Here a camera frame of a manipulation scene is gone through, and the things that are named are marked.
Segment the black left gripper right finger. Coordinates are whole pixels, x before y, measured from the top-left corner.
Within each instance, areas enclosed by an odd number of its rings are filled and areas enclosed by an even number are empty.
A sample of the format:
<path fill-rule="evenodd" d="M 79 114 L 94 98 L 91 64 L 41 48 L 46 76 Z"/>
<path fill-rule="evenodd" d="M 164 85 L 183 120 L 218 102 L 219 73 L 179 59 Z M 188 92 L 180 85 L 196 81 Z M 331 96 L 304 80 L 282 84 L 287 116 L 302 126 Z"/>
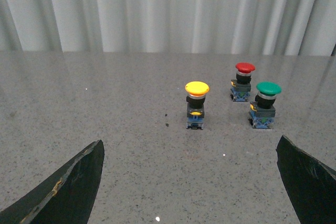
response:
<path fill-rule="evenodd" d="M 283 135 L 277 166 L 300 223 L 335 223 L 335 170 Z"/>

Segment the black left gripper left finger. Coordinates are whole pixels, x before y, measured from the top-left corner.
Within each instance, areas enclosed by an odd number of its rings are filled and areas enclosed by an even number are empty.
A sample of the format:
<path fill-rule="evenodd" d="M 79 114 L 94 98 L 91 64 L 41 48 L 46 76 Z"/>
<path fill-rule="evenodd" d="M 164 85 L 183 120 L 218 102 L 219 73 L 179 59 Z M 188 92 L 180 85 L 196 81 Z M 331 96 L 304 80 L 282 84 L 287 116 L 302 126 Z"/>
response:
<path fill-rule="evenodd" d="M 1 211 L 1 223 L 87 223 L 99 189 L 103 161 L 103 142 L 92 142 Z"/>

